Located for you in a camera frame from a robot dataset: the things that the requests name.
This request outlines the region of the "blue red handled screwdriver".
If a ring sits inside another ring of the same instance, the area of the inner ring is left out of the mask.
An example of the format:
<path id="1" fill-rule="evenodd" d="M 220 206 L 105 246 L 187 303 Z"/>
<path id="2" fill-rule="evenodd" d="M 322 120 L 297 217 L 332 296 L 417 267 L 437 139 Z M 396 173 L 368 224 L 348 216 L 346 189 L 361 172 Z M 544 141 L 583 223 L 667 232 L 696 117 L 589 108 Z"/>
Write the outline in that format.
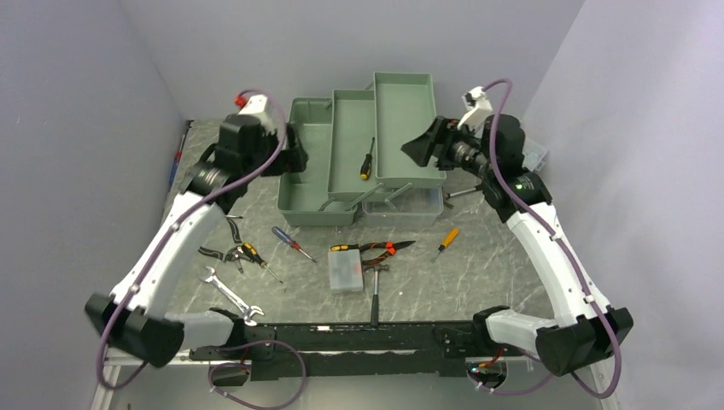
<path id="1" fill-rule="evenodd" d="M 278 226 L 273 226 L 271 229 L 272 233 L 283 243 L 287 244 L 290 248 L 304 255 L 308 260 L 316 263 L 317 261 L 309 255 L 287 232 L 282 230 Z"/>

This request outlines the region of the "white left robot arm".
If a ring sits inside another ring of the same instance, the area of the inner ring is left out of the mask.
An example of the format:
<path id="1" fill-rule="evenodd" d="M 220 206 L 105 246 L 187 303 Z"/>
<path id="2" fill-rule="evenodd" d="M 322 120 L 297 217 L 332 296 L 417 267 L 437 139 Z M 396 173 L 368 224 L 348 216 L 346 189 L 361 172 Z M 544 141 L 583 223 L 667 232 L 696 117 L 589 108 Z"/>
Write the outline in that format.
<path id="1" fill-rule="evenodd" d="M 258 177 L 301 172 L 307 161 L 295 128 L 285 120 L 231 114 L 222 121 L 217 141 L 185 174 L 166 219 L 140 259 L 109 294 L 94 293 L 85 304 L 86 317 L 101 338 L 98 374 L 109 349 L 154 367 L 165 366 L 185 349 L 212 347 L 226 359 L 244 350 L 245 331 L 255 326 L 259 307 L 237 300 L 239 314 L 209 309 L 173 316 L 168 305 L 193 256 L 248 185 Z"/>

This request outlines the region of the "black handled hammer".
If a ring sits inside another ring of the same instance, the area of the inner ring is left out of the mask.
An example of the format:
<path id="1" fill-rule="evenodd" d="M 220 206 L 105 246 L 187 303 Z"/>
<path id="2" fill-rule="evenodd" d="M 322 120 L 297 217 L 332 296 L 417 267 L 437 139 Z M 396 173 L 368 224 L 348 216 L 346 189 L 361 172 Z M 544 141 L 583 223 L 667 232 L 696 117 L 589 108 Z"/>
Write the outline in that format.
<path id="1" fill-rule="evenodd" d="M 373 271 L 373 295 L 371 299 L 371 326 L 377 328 L 379 326 L 379 286 L 380 273 L 389 270 L 389 265 L 377 264 L 374 266 L 365 266 L 364 272 Z"/>

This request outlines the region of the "yellow black handled screwdriver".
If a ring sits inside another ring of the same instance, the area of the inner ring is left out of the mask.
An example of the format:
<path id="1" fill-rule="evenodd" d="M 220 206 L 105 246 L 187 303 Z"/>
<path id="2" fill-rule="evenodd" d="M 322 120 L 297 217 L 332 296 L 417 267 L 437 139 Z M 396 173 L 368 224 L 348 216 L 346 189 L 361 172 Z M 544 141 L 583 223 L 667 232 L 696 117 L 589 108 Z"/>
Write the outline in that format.
<path id="1" fill-rule="evenodd" d="M 371 145 L 368 149 L 367 153 L 365 154 L 365 158 L 362 162 L 362 165 L 359 170 L 359 176 L 362 180 L 367 180 L 371 176 L 371 164 L 373 159 L 373 150 L 375 147 L 376 139 L 371 139 Z"/>

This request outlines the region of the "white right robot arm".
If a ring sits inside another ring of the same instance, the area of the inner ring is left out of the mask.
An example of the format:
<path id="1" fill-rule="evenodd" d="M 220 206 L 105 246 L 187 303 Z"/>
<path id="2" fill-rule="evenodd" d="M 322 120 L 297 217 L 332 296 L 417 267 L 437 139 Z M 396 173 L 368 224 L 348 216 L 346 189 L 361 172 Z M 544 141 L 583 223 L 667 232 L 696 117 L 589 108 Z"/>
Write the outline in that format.
<path id="1" fill-rule="evenodd" d="M 476 313 L 474 350 L 491 354 L 502 345 L 515 347 L 564 376 L 617 353 L 634 322 L 626 308 L 610 305 L 581 266 L 551 194 L 540 175 L 523 165 L 525 141 L 520 121 L 508 114 L 489 116 L 480 137 L 458 120 L 437 116 L 401 150 L 420 167 L 435 159 L 442 171 L 459 167 L 481 180 L 486 202 L 527 252 L 552 305 L 553 319 L 506 306 Z"/>

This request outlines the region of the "small clear screw box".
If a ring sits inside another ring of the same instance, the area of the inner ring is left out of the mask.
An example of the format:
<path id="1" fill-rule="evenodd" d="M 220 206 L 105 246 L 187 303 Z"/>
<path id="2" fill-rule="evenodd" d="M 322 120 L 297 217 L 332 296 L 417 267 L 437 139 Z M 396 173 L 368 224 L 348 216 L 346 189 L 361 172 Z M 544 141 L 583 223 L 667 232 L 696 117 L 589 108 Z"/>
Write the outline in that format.
<path id="1" fill-rule="evenodd" d="M 359 292 L 364 289 L 363 267 L 358 249 L 328 252 L 330 291 Z"/>

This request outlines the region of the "orange handled screwdriver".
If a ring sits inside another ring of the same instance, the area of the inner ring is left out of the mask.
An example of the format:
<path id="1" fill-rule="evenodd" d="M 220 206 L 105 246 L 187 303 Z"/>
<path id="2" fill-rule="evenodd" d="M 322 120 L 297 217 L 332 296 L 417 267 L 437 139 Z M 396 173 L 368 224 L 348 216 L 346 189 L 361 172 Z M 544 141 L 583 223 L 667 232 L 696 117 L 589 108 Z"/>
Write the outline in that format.
<path id="1" fill-rule="evenodd" d="M 454 241 L 454 239 L 459 234 L 460 230 L 457 227 L 453 227 L 443 238 L 441 241 L 441 244 L 438 246 L 435 255 L 431 259 L 432 262 L 435 262 L 435 260 L 438 258 L 438 256 L 445 251 L 449 245 Z"/>

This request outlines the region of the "green toolbox with clear lid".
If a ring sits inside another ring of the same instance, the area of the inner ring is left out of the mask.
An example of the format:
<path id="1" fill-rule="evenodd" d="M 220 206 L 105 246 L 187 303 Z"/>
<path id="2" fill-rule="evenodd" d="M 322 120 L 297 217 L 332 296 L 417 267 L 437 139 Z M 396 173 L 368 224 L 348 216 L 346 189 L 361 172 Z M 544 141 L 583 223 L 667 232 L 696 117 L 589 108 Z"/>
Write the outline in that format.
<path id="1" fill-rule="evenodd" d="M 435 119 L 434 82 L 428 73 L 373 75 L 363 90 L 330 97 L 297 97 L 289 123 L 309 160 L 303 173 L 280 178 L 277 209 L 290 226 L 365 226 L 422 229 L 442 214 L 447 179 L 434 166 L 417 166 L 401 146 Z M 359 170 L 375 138 L 371 176 Z"/>

